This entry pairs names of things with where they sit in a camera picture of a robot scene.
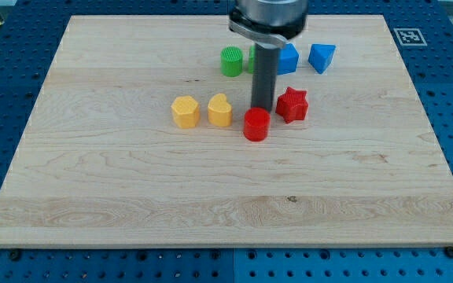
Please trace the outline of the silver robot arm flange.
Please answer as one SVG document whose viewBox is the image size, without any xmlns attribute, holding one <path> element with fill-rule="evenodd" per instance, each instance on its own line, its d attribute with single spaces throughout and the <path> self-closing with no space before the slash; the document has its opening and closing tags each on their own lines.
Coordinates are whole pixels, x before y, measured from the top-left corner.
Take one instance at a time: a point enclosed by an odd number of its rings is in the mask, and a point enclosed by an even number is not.
<svg viewBox="0 0 453 283">
<path fill-rule="evenodd" d="M 307 0 L 237 0 L 228 26 L 263 48 L 284 49 L 303 31 L 307 16 Z"/>
</svg>

